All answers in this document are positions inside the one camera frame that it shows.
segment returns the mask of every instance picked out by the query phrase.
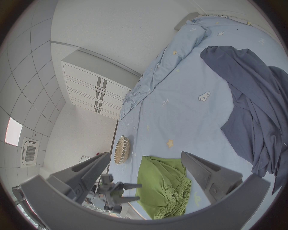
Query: woven basket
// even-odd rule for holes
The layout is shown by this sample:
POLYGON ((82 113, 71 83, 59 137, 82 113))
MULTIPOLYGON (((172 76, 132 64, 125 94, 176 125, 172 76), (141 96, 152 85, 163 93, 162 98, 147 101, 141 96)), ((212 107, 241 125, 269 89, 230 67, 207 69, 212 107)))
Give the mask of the woven basket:
POLYGON ((115 149, 115 155, 114 155, 115 164, 122 164, 127 160, 129 155, 129 148, 130 148, 129 139, 124 135, 122 135, 119 141, 117 142, 115 149))

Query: yellow star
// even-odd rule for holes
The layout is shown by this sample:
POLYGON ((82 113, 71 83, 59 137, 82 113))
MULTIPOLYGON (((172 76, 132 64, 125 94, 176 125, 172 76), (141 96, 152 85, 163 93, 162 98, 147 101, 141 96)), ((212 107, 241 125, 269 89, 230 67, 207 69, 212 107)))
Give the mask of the yellow star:
POLYGON ((167 145, 169 146, 169 148, 171 148, 173 146, 173 140, 170 140, 167 142, 167 145))

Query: folded green clothing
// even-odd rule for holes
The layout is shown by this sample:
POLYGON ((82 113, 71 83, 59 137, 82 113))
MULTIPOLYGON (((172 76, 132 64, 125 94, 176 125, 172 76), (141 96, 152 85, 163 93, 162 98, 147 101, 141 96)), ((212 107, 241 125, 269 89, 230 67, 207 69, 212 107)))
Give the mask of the folded green clothing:
POLYGON ((136 196, 138 203, 152 219, 180 216, 185 213, 191 191, 191 180, 181 159, 143 156, 136 196))

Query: ceiling air conditioner vent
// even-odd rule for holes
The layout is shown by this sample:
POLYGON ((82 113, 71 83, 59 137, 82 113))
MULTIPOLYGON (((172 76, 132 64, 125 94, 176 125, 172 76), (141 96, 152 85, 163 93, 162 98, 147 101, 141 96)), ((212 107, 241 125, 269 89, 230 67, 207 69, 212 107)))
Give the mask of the ceiling air conditioner vent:
POLYGON ((21 168, 36 165, 39 143, 39 141, 24 137, 20 155, 21 168))

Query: blue bed sheet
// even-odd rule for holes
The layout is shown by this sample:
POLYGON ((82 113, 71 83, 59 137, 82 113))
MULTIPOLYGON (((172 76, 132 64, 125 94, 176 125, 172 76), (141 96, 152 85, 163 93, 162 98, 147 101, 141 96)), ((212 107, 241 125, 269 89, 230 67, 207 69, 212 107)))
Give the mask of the blue bed sheet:
MULTIPOLYGON (((248 48, 266 65, 288 72, 287 56, 263 31, 227 18, 200 17, 186 28, 189 29, 185 29, 184 34, 181 34, 182 29, 178 32, 181 39, 176 39, 176 35, 167 49, 153 60, 124 99, 111 159, 114 159, 121 135, 129 138, 130 151, 125 163, 116 165, 111 161, 109 173, 113 174, 115 182, 136 183, 142 156, 181 158, 182 150, 240 172, 243 180, 251 174, 252 165, 235 153, 221 131, 234 107, 229 86, 206 65, 200 53, 208 46, 248 48), (199 100, 206 92, 209 96, 199 100)), ((189 172, 187 177, 192 180, 192 190, 186 213, 209 206, 210 202, 189 172)), ((271 196, 274 176, 267 174, 264 179, 272 186, 261 205, 265 209, 257 211, 259 215, 276 195, 271 196)), ((136 189, 125 191, 124 196, 134 196, 135 192, 136 189)), ((137 202, 131 204, 143 217, 150 219, 137 202)))

